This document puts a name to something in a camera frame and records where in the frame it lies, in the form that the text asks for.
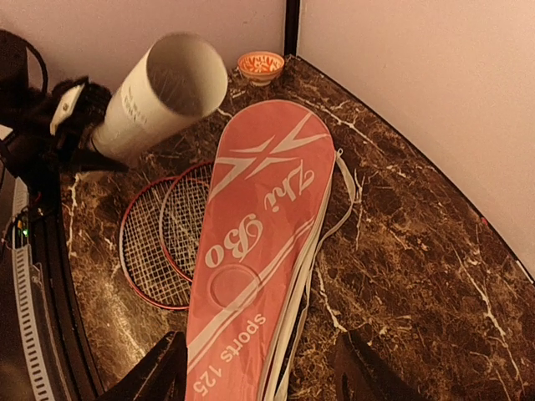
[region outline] small ceramic bowl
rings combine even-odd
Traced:
[[[243,54],[237,66],[251,84],[266,86],[283,72],[284,58],[275,53],[252,52]]]

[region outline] brown marble surface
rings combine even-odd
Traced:
[[[290,399],[334,400],[340,332],[359,335],[430,399],[519,399],[535,389],[535,287],[515,257],[428,160],[343,89],[305,62],[253,88],[233,73],[211,117],[142,156],[126,175],[65,178],[64,216],[73,279],[89,345],[106,388],[118,382],[185,312],[164,312],[130,290],[120,268],[120,219],[143,186],[212,160],[240,109],[265,99],[303,104],[324,120],[359,182],[359,202],[324,244]],[[325,226],[347,207],[341,174]]]

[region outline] racket bag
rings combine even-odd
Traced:
[[[351,205],[324,237],[355,198],[340,156],[323,121],[285,100],[249,106],[224,129],[191,290],[187,400],[286,399],[335,164]]]

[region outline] circular imprint on bag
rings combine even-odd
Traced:
[[[260,292],[260,277],[238,263],[223,265],[208,281],[210,299],[220,308],[236,311],[248,307]]]

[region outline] orange bowl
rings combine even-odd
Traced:
[[[284,58],[270,52],[252,52],[242,55],[237,66],[251,84],[266,86],[283,72]]]

